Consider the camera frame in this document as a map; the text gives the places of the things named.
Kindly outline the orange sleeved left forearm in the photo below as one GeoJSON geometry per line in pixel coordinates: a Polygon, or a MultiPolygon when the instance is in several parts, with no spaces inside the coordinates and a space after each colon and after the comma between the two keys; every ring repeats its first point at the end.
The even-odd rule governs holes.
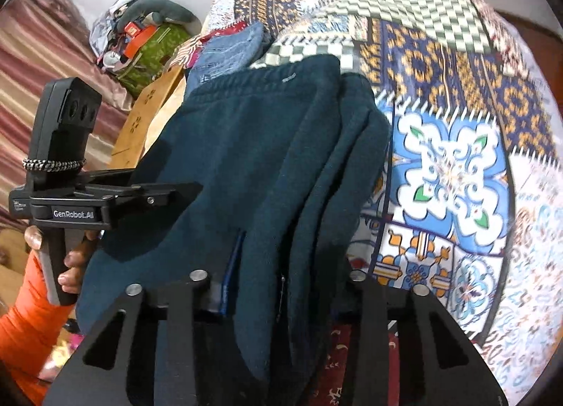
{"type": "Polygon", "coordinates": [[[49,302],[37,252],[30,252],[15,303],[1,316],[0,355],[16,385],[35,405],[47,394],[39,374],[70,313],[70,306],[49,302]]]}

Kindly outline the person left hand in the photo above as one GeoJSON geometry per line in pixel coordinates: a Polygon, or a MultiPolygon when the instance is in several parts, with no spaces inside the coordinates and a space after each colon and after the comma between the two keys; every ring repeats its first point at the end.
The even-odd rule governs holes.
{"type": "MultiPolygon", "coordinates": [[[[80,294],[84,274],[97,245],[99,231],[85,231],[81,242],[69,250],[64,257],[65,267],[57,283],[65,293],[80,294]]],[[[35,226],[28,226],[24,238],[31,250],[39,251],[43,245],[43,234],[35,226]]]]}

